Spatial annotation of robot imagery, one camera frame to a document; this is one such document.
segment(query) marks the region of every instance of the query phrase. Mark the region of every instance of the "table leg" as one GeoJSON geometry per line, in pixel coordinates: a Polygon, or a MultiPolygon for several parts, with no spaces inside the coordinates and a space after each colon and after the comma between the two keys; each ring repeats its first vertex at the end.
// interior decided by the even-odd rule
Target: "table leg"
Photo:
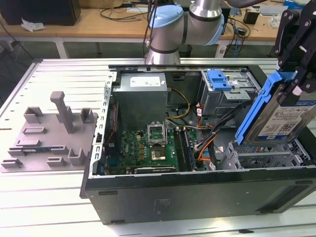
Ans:
{"type": "Polygon", "coordinates": [[[69,58],[68,52],[64,46],[64,42],[56,41],[55,42],[60,58],[69,58]]]}
{"type": "Polygon", "coordinates": [[[224,58],[226,48],[227,48],[227,43],[225,42],[218,42],[215,58],[224,58]]]}
{"type": "Polygon", "coordinates": [[[102,46],[100,42],[96,42],[95,46],[97,47],[97,53],[101,54],[102,53],[102,46]]]}
{"type": "Polygon", "coordinates": [[[0,44],[8,50],[8,52],[13,52],[14,48],[11,45],[11,41],[0,41],[0,44]]]}

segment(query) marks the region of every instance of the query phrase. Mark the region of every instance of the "light blue robot joint cap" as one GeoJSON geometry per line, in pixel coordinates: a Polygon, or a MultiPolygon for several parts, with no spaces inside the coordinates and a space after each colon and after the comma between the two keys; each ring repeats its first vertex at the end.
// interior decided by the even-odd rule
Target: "light blue robot joint cap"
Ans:
{"type": "MultiPolygon", "coordinates": [[[[155,22],[153,28],[160,28],[178,20],[183,15],[183,9],[180,6],[166,5],[158,7],[156,10],[155,22]]],[[[150,26],[153,25],[154,13],[150,21],[150,26]]]]}

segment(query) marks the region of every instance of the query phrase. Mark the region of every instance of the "hard drive label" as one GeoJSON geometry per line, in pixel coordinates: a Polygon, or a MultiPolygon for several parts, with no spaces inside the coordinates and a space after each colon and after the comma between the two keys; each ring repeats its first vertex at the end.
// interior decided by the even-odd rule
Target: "hard drive label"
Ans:
{"type": "Polygon", "coordinates": [[[263,139],[276,139],[281,136],[287,136],[301,121],[301,115],[312,108],[313,106],[279,106],[258,134],[258,137],[263,139]]]}

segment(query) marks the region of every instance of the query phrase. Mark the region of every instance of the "aluminum extrusion table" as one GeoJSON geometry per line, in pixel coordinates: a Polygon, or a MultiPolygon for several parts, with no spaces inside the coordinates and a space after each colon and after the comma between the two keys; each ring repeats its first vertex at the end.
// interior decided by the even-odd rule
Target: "aluminum extrusion table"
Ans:
{"type": "MultiPolygon", "coordinates": [[[[275,59],[182,59],[185,64],[257,64],[266,74],[275,59]]],[[[24,124],[28,106],[56,113],[49,100],[53,90],[65,92],[73,112],[91,107],[98,112],[103,99],[103,75],[109,64],[143,64],[141,59],[57,59],[33,63],[0,109],[0,158],[8,156],[24,124]]],[[[83,171],[0,174],[0,235],[23,236],[233,236],[247,237],[316,235],[316,193],[282,214],[211,218],[199,220],[102,225],[88,199],[80,199],[83,171]]]]}

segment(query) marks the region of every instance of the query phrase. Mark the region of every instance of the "electronic equipment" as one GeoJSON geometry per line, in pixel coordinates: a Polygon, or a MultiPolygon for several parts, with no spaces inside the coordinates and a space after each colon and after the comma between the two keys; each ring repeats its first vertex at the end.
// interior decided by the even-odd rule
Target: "electronic equipment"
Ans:
{"type": "Polygon", "coordinates": [[[44,25],[73,26],[81,8],[79,0],[2,0],[0,11],[8,25],[20,25],[23,18],[44,25]]]}
{"type": "Polygon", "coordinates": [[[307,128],[278,146],[235,139],[262,91],[259,67],[109,65],[108,73],[82,185],[103,224],[280,213],[316,189],[307,128]],[[196,203],[205,198],[213,201],[196,203]]]}
{"type": "Polygon", "coordinates": [[[243,22],[245,24],[254,25],[257,22],[259,14],[259,11],[246,9],[245,16],[243,17],[243,22]]]}

